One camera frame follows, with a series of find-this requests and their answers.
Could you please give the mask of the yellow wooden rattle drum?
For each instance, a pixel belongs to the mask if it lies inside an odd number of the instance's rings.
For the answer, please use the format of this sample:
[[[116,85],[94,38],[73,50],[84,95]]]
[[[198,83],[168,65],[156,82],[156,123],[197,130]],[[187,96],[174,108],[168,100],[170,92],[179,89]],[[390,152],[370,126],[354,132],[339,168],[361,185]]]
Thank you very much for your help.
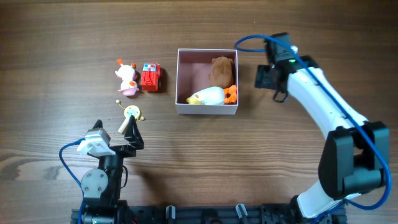
[[[129,123],[131,116],[133,116],[136,121],[144,121],[145,120],[145,117],[142,115],[141,110],[136,105],[129,105],[127,107],[123,107],[120,100],[116,100],[116,103],[124,110],[123,114],[125,117],[125,120],[123,121],[123,123],[120,125],[120,127],[118,129],[118,132],[120,134],[123,134],[126,132],[127,125]]]

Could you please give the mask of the brown plush bear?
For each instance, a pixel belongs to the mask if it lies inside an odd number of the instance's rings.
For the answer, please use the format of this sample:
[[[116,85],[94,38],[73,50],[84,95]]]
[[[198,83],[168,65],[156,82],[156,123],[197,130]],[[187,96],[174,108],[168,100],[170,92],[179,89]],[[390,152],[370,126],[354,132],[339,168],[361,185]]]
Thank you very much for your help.
[[[233,85],[233,60],[224,56],[213,58],[209,80],[210,86],[229,88]]]

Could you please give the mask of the pink white cow toy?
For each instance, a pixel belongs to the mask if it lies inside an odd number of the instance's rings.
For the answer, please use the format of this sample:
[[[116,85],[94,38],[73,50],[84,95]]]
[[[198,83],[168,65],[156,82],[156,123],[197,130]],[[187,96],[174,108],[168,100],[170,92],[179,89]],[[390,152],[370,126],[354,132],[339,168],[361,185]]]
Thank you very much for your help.
[[[137,91],[139,91],[139,86],[136,79],[136,64],[123,64],[122,59],[117,59],[116,61],[120,68],[115,71],[118,78],[122,80],[119,91],[124,96],[134,96]]]

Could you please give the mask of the white plush duck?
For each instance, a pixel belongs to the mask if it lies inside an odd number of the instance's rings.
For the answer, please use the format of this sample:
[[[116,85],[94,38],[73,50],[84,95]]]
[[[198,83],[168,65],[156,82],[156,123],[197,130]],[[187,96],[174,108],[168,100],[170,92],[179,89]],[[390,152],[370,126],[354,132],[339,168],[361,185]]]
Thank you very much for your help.
[[[238,88],[232,85],[229,88],[213,86],[194,93],[187,98],[190,105],[229,105],[238,100]]]

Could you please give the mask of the white box pink inside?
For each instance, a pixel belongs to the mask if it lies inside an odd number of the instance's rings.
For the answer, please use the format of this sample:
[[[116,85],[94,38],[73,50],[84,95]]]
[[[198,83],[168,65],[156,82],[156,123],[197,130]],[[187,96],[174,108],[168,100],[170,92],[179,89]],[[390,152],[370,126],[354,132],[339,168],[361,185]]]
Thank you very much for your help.
[[[232,49],[178,49],[175,105],[178,114],[234,115],[239,103],[232,105],[189,105],[186,99],[210,87],[211,61],[218,57],[233,61],[234,84],[239,85],[238,52]]]

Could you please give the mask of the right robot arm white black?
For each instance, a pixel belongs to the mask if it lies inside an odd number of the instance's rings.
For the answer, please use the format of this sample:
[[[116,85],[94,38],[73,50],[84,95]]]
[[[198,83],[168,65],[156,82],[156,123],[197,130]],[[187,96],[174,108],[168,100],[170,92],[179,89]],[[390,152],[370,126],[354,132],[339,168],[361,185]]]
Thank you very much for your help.
[[[287,33],[261,35],[268,65],[257,69],[256,88],[292,96],[326,139],[318,180],[292,200],[298,222],[319,222],[349,203],[363,210],[383,205],[391,192],[389,130],[352,109],[310,56],[298,56]]]

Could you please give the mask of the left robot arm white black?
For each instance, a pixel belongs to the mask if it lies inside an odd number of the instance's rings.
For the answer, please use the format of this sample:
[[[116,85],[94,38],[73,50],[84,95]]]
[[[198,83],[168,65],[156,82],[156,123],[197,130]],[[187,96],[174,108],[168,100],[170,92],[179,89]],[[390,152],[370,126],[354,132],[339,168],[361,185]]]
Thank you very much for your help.
[[[122,175],[128,174],[124,159],[135,157],[136,152],[144,148],[136,118],[131,115],[126,122],[124,139],[127,144],[110,146],[111,138],[103,128],[102,121],[97,120],[78,146],[80,154],[98,160],[98,167],[89,170],[81,178],[83,201],[78,212],[78,223],[139,222],[127,202],[120,199],[121,189],[126,186]]]

